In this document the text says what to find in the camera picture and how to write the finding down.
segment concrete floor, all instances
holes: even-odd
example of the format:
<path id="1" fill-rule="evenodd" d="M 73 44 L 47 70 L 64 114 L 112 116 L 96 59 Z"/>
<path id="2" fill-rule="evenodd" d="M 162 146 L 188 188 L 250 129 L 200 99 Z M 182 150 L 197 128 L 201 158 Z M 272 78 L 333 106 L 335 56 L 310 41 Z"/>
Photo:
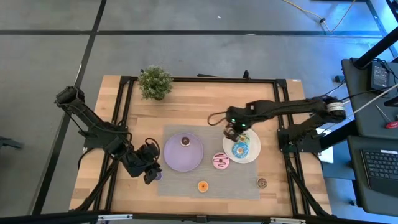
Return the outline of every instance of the concrete floor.
<path id="1" fill-rule="evenodd" d="M 322 31 L 312 17 L 282 1 L 200 2 L 108 1 L 99 29 Z M 330 27 L 334 27 L 349 6 L 349 3 L 343 2 L 294 2 L 325 16 Z M 372 2 L 377 13 L 383 15 L 387 31 L 391 31 L 397 24 L 388 14 L 386 4 Z M 94 0 L 3 0 L 0 2 L 0 30 L 90 30 L 99 5 L 100 1 Z M 375 31 L 377 25 L 366 4 L 358 2 L 337 30 Z M 156 64 L 174 76 L 204 73 L 241 77 L 244 70 L 249 70 L 254 78 L 301 79 L 305 95 L 311 97 L 337 86 L 332 78 L 341 74 L 340 60 L 361 56 L 379 39 L 235 35 L 97 36 L 81 88 L 86 93 L 87 104 L 94 107 L 103 75 L 138 75 L 141 68 Z M 3 96 L 0 98 L 0 135 L 25 143 L 23 151 L 8 147 L 0 151 L 0 217 L 29 213 L 62 116 L 62 111 L 55 107 L 53 100 L 63 87 L 74 83 L 87 41 L 87 35 L 0 35 L 0 94 Z M 392 55 L 390 51 L 385 51 L 380 58 L 392 60 Z M 340 88 L 335 95 L 346 96 L 346 88 Z M 70 125 L 44 213 L 68 210 L 82 145 L 83 138 L 77 134 L 77 128 Z M 350 182 L 346 181 L 326 179 L 335 215 L 398 222 L 397 218 L 367 214 L 361 208 L 348 205 L 346 199 L 353 199 L 353 194 Z"/>

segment orange donut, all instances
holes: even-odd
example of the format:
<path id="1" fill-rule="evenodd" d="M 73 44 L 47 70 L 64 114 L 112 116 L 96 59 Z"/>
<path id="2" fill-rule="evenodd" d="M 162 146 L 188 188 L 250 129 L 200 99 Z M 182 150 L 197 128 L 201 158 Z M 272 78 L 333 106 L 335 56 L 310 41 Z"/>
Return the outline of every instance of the orange donut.
<path id="1" fill-rule="evenodd" d="M 198 183 L 198 190 L 201 193 L 205 193 L 208 189 L 209 189 L 209 184 L 207 184 L 206 181 L 203 180 L 203 181 Z"/>

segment laptop keyboard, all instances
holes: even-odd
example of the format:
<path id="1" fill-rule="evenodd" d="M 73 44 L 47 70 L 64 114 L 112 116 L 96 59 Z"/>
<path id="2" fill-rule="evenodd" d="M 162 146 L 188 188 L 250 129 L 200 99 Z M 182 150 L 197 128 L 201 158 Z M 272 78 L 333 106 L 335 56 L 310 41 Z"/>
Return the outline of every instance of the laptop keyboard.
<path id="1" fill-rule="evenodd" d="M 398 180 L 398 152 L 362 149 L 369 177 Z"/>

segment white plate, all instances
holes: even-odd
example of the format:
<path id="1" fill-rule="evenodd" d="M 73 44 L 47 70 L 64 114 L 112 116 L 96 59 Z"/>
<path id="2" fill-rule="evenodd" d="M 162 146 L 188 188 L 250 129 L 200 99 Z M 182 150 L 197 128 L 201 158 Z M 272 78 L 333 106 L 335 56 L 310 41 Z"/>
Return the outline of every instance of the white plate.
<path id="1" fill-rule="evenodd" d="M 245 164 L 245 163 L 249 163 L 249 162 L 252 162 L 253 160 L 257 159 L 257 157 L 259 156 L 260 151 L 261 151 L 261 143 L 260 143 L 259 136 L 253 130 L 248 129 L 243 133 L 247 134 L 250 139 L 249 152 L 245 158 L 240 159 L 240 158 L 237 158 L 234 156 L 234 154 L 232 153 L 232 147 L 234 145 L 234 142 L 232 140 L 227 139 L 225 136 L 223 138 L 223 148 L 224 148 L 225 154 L 230 159 L 232 159 L 235 162 Z"/>

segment gray mat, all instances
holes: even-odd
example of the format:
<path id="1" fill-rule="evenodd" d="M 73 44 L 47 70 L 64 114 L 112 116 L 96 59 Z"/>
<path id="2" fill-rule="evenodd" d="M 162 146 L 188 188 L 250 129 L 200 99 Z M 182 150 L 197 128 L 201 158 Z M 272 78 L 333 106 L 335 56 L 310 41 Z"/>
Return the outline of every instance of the gray mat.
<path id="1" fill-rule="evenodd" d="M 164 143 L 178 133 L 192 133 L 198 137 L 205 150 L 200 165 L 190 172 L 177 172 L 162 161 L 163 178 L 158 184 L 160 196 L 217 197 L 259 200 L 257 188 L 257 162 L 238 164 L 230 161 L 225 170 L 213 167 L 216 152 L 223 152 L 223 128 L 211 126 L 170 125 L 164 128 Z M 205 180 L 209 189 L 200 193 L 197 185 Z"/>

